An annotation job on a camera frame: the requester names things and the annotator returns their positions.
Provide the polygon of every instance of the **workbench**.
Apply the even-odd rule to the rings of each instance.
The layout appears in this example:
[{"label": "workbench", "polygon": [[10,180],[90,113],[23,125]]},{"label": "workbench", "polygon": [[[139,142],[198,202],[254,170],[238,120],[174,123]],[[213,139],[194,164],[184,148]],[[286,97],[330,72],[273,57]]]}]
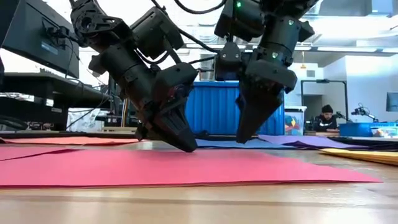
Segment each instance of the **workbench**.
[{"label": "workbench", "polygon": [[[171,146],[140,142],[105,148],[165,150]],[[0,190],[0,221],[12,224],[397,223],[398,168],[317,151],[265,152],[357,170],[379,177],[384,183]]]}]

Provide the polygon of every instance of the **blue container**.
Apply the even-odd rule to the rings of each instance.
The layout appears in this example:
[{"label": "blue container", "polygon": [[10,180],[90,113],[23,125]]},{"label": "blue container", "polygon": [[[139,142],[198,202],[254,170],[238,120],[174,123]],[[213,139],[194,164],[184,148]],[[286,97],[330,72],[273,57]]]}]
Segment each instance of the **blue container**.
[{"label": "blue container", "polygon": [[340,136],[349,137],[372,137],[372,128],[375,127],[395,127],[397,123],[346,123],[341,124]]},{"label": "blue container", "polygon": [[[235,135],[239,124],[238,82],[195,82],[185,114],[195,134]],[[284,106],[261,126],[258,134],[283,135]]]}]

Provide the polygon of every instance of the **purple paper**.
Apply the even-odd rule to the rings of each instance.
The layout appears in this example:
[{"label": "purple paper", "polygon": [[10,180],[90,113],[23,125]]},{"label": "purple paper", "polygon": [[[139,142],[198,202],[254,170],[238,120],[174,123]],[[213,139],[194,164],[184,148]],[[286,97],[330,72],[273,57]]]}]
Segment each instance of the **purple paper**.
[{"label": "purple paper", "polygon": [[349,148],[367,148],[367,146],[355,146],[333,141],[323,136],[266,136],[259,135],[259,139],[273,143],[283,144],[295,147],[316,147],[316,148],[335,148],[335,149],[349,149]]}]

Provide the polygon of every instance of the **person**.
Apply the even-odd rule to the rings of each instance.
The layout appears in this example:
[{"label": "person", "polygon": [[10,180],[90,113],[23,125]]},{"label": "person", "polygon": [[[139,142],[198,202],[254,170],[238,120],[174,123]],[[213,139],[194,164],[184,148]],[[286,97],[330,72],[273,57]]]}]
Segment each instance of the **person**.
[{"label": "person", "polygon": [[313,129],[318,132],[334,132],[338,130],[336,116],[333,115],[333,108],[330,105],[322,107],[322,114],[315,118]]}]

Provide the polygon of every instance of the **red paper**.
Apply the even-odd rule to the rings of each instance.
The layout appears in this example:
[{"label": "red paper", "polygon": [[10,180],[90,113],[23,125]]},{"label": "red paper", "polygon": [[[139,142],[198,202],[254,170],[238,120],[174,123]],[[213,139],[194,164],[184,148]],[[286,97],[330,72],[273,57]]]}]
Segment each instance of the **red paper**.
[{"label": "red paper", "polygon": [[0,161],[37,156],[50,152],[71,151],[64,147],[0,147]]},{"label": "red paper", "polygon": [[138,142],[138,139],[110,139],[91,137],[62,137],[62,138],[27,138],[3,139],[6,143],[16,144],[59,144],[59,145],[86,145],[86,146],[113,146]]},{"label": "red paper", "polygon": [[379,182],[359,172],[250,150],[82,150],[0,162],[2,187],[246,185]]}]

